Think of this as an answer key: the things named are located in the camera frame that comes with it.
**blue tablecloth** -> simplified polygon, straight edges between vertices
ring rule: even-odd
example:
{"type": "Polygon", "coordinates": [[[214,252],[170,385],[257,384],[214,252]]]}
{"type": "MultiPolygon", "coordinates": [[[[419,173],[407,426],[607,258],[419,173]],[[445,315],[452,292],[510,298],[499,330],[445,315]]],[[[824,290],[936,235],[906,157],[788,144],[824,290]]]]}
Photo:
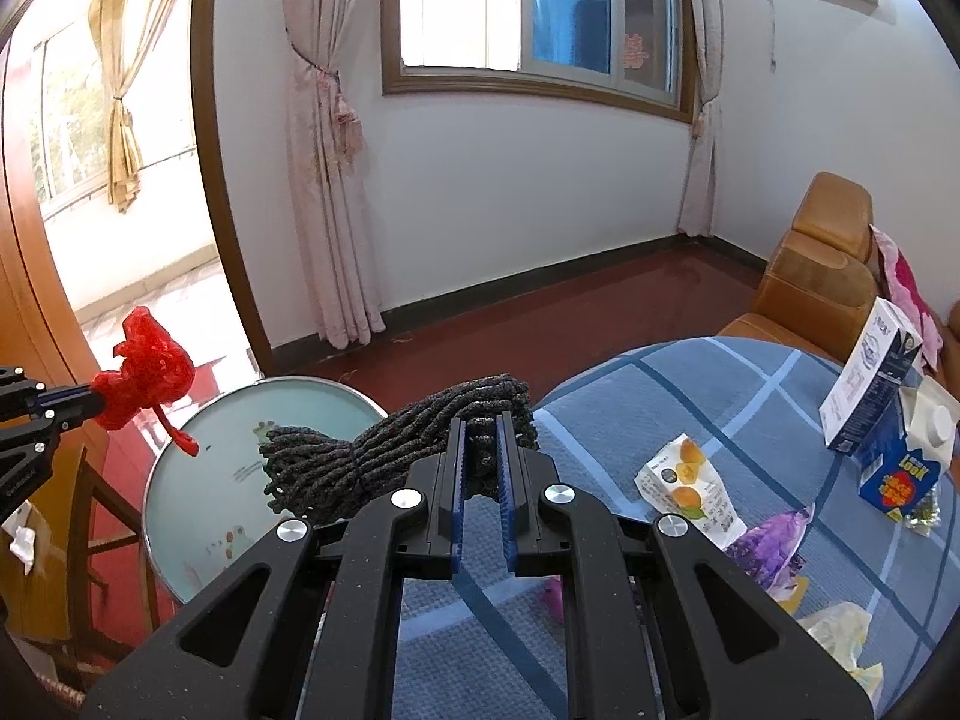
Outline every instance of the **blue tablecloth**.
{"type": "MultiPolygon", "coordinates": [[[[773,343],[674,341],[558,386],[539,404],[536,427],[563,481],[628,517],[654,517],[634,476],[680,433],[712,459],[748,527],[815,502],[800,546],[810,587],[799,615],[840,601],[874,615],[860,665],[883,664],[882,712],[960,604],[957,496],[944,477],[944,521],[932,538],[857,497],[857,469],[824,448],[817,412],[838,372],[773,343]]],[[[565,719],[563,629],[541,602],[544,580],[507,574],[496,503],[469,500],[464,520],[454,581],[405,586],[394,717],[565,719]]]]}

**carton cap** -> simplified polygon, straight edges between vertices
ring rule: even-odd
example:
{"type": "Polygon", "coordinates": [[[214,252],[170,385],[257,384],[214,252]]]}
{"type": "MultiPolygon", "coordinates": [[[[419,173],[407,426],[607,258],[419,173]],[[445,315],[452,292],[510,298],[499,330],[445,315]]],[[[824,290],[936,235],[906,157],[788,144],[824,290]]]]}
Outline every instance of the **carton cap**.
{"type": "Polygon", "coordinates": [[[953,438],[954,424],[950,410],[946,406],[936,406],[930,410],[926,422],[926,439],[931,446],[939,447],[953,438]]]}

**triangular cutout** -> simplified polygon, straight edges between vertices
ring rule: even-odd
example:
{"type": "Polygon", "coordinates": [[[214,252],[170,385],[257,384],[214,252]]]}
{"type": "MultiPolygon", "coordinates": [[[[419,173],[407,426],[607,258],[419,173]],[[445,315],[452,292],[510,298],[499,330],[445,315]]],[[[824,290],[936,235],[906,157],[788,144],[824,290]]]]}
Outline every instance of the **triangular cutout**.
{"type": "Polygon", "coordinates": [[[699,563],[694,571],[731,662],[742,664],[778,645],[776,631],[712,567],[699,563]]]}
{"type": "Polygon", "coordinates": [[[232,664],[267,579],[269,568],[251,571],[184,633],[179,641],[181,650],[224,668],[232,664]]]}

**black yarn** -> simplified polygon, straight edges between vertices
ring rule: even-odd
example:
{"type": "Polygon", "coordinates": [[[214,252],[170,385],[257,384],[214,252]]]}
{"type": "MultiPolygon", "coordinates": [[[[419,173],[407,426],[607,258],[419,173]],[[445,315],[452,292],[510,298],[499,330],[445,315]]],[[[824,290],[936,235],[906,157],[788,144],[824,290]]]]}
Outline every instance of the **black yarn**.
{"type": "Polygon", "coordinates": [[[450,420],[467,423],[464,495],[497,498],[496,415],[508,410],[517,444],[536,444],[529,388],[506,373],[450,386],[381,419],[352,442],[305,427],[280,427],[261,445],[272,495],[284,509],[315,525],[353,517],[364,504],[398,490],[414,461],[443,452],[450,420]]]}

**red floor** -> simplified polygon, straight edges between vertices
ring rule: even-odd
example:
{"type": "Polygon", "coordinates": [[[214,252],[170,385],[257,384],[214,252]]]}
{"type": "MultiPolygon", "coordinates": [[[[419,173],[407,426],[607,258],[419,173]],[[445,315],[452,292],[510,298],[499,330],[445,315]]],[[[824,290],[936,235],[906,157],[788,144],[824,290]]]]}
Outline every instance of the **red floor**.
{"type": "MultiPolygon", "coordinates": [[[[467,379],[509,372],[530,385],[536,402],[565,379],[620,352],[672,338],[712,335],[747,310],[760,276],[700,245],[687,245],[580,276],[519,298],[461,314],[312,365],[304,374],[349,384],[387,411],[467,379]]],[[[190,402],[172,415],[181,424],[219,391],[246,383],[243,361],[198,371],[190,402]]],[[[160,446],[155,424],[112,436],[104,477],[139,508],[160,446]]],[[[115,533],[98,512],[95,536],[115,533]]],[[[91,591],[95,624],[138,644],[146,635],[133,547],[96,556],[109,582],[91,591]]],[[[161,616],[173,612],[162,594],[161,616]]]]}

